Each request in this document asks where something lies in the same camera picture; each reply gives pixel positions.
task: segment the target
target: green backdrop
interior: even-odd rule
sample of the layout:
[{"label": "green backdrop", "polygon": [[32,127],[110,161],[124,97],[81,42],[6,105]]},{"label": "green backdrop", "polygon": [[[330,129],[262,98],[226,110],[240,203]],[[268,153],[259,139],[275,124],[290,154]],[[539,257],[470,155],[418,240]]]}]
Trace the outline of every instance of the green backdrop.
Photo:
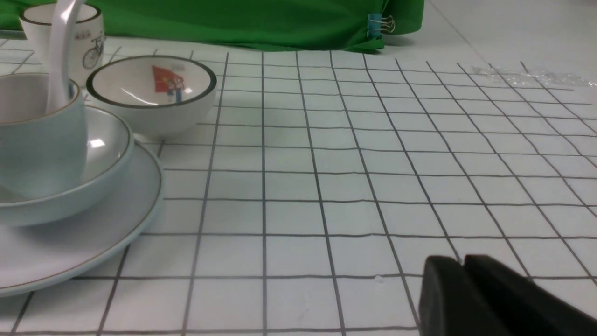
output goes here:
[{"label": "green backdrop", "polygon": [[[0,0],[0,29],[20,30],[19,13],[52,0]],[[383,13],[393,35],[417,31],[424,0],[88,0],[104,13],[106,33],[266,51],[383,48],[367,38],[367,15]]]}]

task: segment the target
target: mug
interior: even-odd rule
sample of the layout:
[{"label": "mug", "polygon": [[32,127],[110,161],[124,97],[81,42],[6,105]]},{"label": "mug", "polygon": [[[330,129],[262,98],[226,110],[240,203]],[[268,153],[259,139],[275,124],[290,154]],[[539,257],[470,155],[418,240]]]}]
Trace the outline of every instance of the mug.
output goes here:
[{"label": "mug", "polygon": [[[55,7],[56,4],[29,7],[19,16],[27,40],[46,69]],[[80,87],[85,87],[87,77],[101,66],[105,40],[101,10],[93,5],[81,5],[67,63],[71,79]]]},{"label": "mug", "polygon": [[70,82],[69,103],[45,113],[48,74],[0,77],[0,188],[16,198],[55,195],[81,184],[87,122],[81,89]]}]

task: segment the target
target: bicycle illustration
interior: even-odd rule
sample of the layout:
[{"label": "bicycle illustration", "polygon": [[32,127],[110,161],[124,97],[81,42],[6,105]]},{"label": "bicycle illustration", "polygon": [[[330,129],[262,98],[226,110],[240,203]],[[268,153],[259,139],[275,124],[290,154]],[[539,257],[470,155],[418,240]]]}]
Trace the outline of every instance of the bicycle illustration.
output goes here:
[{"label": "bicycle illustration", "polygon": [[85,69],[92,69],[97,65],[97,62],[100,61],[101,57],[104,55],[104,35],[103,32],[100,32],[100,36],[91,40],[91,42],[95,43],[95,46],[83,55],[83,67]]}]

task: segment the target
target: plate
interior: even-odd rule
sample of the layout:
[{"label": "plate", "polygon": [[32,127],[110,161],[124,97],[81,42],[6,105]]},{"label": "plate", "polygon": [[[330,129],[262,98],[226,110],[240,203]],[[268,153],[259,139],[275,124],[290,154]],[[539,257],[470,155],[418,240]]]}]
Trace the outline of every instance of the plate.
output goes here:
[{"label": "plate", "polygon": [[0,225],[0,297],[65,281],[124,249],[154,219],[163,180],[158,159],[136,143],[122,185],[91,209],[32,227]]}]

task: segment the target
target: red flag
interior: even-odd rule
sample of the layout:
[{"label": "red flag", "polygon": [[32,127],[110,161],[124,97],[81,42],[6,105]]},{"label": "red flag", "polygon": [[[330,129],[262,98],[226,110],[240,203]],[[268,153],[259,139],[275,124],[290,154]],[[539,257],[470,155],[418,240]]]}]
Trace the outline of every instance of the red flag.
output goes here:
[{"label": "red flag", "polygon": [[171,70],[159,68],[155,65],[152,65],[151,67],[153,70],[153,80],[155,82],[156,92],[168,92],[169,90],[173,90],[176,79],[181,83],[184,82],[184,79],[181,76],[175,74]]}]

